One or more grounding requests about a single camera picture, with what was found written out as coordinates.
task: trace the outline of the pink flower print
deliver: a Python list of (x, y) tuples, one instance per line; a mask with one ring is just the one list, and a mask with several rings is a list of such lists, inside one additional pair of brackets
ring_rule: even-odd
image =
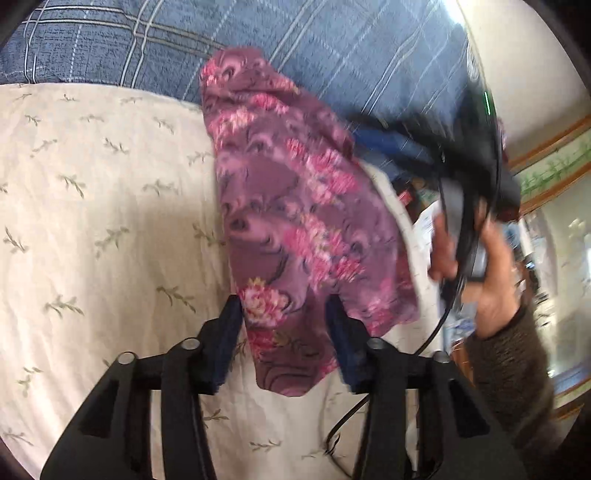
[(201, 69), (201, 78), (209, 77), (217, 72), (218, 66), (215, 59), (209, 60)]
[(287, 307), (287, 297), (279, 290), (267, 287), (264, 280), (249, 278), (246, 287), (238, 291), (238, 296), (247, 321), (253, 325), (272, 328), (285, 320), (283, 310)]
[(278, 100), (268, 93), (257, 93), (251, 97), (251, 103), (265, 110), (273, 110)]
[(339, 367), (339, 363), (337, 362), (335, 357), (332, 357), (328, 362), (320, 367), (320, 378), (324, 378), (329, 373), (333, 372)]
[(341, 155), (336, 150), (327, 149), (322, 155), (310, 155), (308, 162), (313, 170), (323, 173), (330, 170), (341, 161)]
[(357, 275), (363, 273), (364, 268), (359, 260), (353, 260), (349, 257), (341, 257), (335, 267), (335, 277), (339, 280), (351, 282)]
[(332, 266), (330, 260), (323, 257), (312, 257), (309, 263), (310, 269), (310, 285), (314, 291), (329, 278), (330, 267)]
[(326, 183), (322, 183), (316, 179), (310, 179), (306, 183), (307, 187), (311, 191), (312, 199), (323, 205), (328, 205), (333, 203), (335, 200), (335, 196), (330, 191), (329, 186)]
[(329, 233), (328, 249), (332, 256), (343, 255), (345, 253), (345, 246), (340, 230), (333, 230)]
[(379, 286), (379, 292), (374, 294), (367, 304), (371, 315), (371, 322), (367, 326), (371, 336), (379, 335), (384, 324), (391, 324), (394, 319), (390, 306), (394, 293), (394, 285), (390, 278), (385, 278)]
[(215, 59), (211, 59), (201, 69), (199, 78), (205, 86), (209, 87), (210, 85), (217, 83), (216, 75), (218, 71), (219, 67), (216, 64)]
[(295, 138), (288, 138), (285, 142), (287, 150), (291, 154), (291, 157), (303, 158), (306, 154), (306, 146)]
[(257, 107), (267, 111), (274, 111), (279, 115), (287, 113), (289, 110), (287, 105), (280, 102), (277, 98), (273, 97), (273, 95), (269, 95), (268, 93), (257, 93), (251, 97), (250, 101), (251, 104)]
[(284, 235), (283, 243), (298, 257), (307, 258), (312, 255), (310, 237), (303, 228), (290, 228)]
[(289, 109), (290, 108), (286, 104), (278, 101), (277, 105), (275, 106), (275, 113), (277, 115), (285, 115)]
[(252, 357), (254, 360), (260, 360), (266, 351), (276, 347), (273, 330), (253, 330), (246, 331), (248, 343), (251, 346)]
[(296, 86), (296, 84), (281, 74), (272, 80), (272, 87), (275, 90), (282, 90), (284, 92), (300, 93), (300, 89)]
[(342, 170), (332, 172), (329, 180), (330, 191), (336, 195), (353, 192), (357, 189), (357, 181), (350, 173)]
[(223, 137), (234, 134), (237, 130), (247, 127), (256, 119), (256, 114), (245, 108), (233, 112), (222, 112), (211, 124), (211, 133), (216, 147), (221, 147)]
[(304, 224), (304, 228), (308, 231), (312, 241), (321, 241), (328, 233), (326, 225), (316, 215), (305, 213), (301, 217), (301, 222)]

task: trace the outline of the wall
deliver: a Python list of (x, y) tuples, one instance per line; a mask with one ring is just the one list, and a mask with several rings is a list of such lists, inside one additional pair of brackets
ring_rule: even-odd
[(568, 55), (522, 0), (457, 0), (516, 158), (591, 113)]

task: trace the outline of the human arm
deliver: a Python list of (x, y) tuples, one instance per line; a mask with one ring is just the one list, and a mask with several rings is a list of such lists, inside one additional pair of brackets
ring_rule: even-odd
[[(454, 278), (453, 241), (442, 216), (434, 220), (430, 275)], [(474, 383), (518, 449), (530, 478), (539, 478), (558, 447), (550, 419), (553, 388), (547, 357), (535, 331), (531, 306), (515, 295), (512, 252), (498, 225), (485, 222), (481, 241), (488, 253), (485, 280), (468, 284), (464, 302), (477, 302), (476, 330), (465, 341)]]

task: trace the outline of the human hand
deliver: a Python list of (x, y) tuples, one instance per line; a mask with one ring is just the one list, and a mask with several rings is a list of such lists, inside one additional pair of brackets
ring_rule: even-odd
[[(482, 223), (480, 215), (476, 223)], [(454, 242), (445, 228), (443, 213), (433, 219), (434, 235), (429, 276), (435, 281), (457, 276)], [(485, 220), (480, 241), (488, 255), (484, 282), (467, 283), (462, 302), (476, 302), (476, 336), (486, 339), (499, 332), (519, 309), (513, 272), (513, 253), (497, 223)]]

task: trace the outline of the blue plaid blanket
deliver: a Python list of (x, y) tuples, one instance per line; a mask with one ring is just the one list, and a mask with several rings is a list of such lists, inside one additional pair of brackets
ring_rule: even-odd
[(250, 45), (338, 114), (412, 110), (445, 129), (467, 84), (467, 36), (451, 5), (46, 0), (0, 52), (0, 83), (102, 83), (200, 103), (203, 63), (224, 46)]

